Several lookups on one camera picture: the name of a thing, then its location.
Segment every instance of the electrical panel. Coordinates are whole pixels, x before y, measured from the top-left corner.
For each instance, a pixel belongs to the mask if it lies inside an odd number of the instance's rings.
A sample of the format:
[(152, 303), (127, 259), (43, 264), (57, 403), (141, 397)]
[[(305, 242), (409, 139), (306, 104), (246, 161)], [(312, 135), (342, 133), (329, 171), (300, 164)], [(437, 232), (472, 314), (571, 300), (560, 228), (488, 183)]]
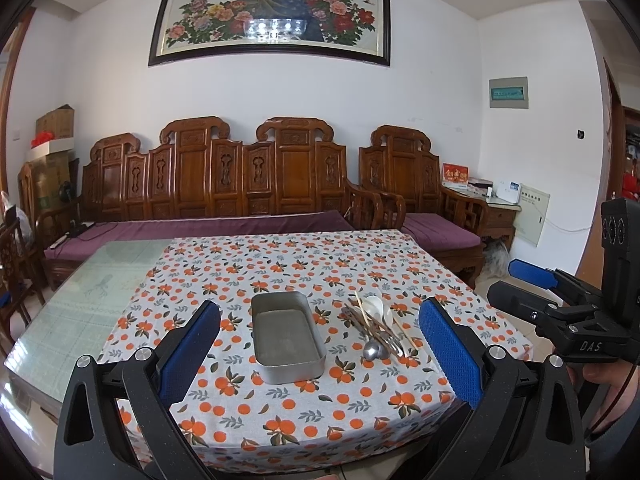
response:
[(538, 246), (542, 227), (545, 224), (546, 210), (549, 207), (551, 195), (528, 186), (522, 186), (520, 192), (520, 207), (513, 225), (516, 236)]

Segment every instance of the peacock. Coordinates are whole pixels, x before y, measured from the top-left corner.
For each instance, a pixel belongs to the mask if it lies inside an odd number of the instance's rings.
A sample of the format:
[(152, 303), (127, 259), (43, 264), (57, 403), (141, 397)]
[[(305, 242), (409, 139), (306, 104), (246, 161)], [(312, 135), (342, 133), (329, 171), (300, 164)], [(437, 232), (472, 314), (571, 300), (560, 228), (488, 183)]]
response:
[(306, 20), (306, 31), (300, 39), (324, 42), (320, 22), (309, 13), (309, 7), (305, 0), (257, 0), (254, 16), (256, 18)]

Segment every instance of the sleeve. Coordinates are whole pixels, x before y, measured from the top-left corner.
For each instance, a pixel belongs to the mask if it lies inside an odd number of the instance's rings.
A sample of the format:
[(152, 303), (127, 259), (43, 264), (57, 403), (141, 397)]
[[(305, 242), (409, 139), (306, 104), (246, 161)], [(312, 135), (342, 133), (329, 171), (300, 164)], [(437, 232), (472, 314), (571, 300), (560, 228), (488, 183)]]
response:
[(640, 419), (640, 388), (625, 414), (604, 433), (591, 435), (585, 441), (589, 448), (591, 475), (597, 478), (610, 465)]

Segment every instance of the orange fruit print tablecloth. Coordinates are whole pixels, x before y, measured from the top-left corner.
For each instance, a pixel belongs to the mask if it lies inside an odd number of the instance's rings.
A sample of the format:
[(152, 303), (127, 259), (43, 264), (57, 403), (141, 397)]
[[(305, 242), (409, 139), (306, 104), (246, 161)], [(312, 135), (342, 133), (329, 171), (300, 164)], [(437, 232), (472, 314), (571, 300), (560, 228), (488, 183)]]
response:
[[(270, 385), (255, 366), (251, 298), (284, 290), (306, 295), (326, 367), (313, 381)], [(419, 351), (363, 361), (364, 339), (338, 317), (354, 290), (383, 298)], [(98, 362), (155, 347), (213, 300), (222, 310), (220, 334), (184, 401), (171, 407), (187, 441), (206, 465), (229, 472), (326, 468), (433, 433), (452, 405), (455, 393), (417, 322), (420, 303), (432, 296), (485, 344), (529, 358), (527, 339), (411, 237), (356, 231), (176, 238), (136, 289)], [(120, 413), (138, 456), (149, 460), (127, 401)]]

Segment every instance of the yellow flower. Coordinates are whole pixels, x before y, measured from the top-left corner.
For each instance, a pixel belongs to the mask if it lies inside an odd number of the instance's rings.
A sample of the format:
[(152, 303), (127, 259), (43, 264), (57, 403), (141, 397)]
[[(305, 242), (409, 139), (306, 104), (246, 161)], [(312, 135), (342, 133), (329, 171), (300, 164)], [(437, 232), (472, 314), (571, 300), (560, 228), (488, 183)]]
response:
[(214, 4), (207, 9), (207, 14), (215, 18), (221, 10), (225, 10), (225, 7), (220, 4)]

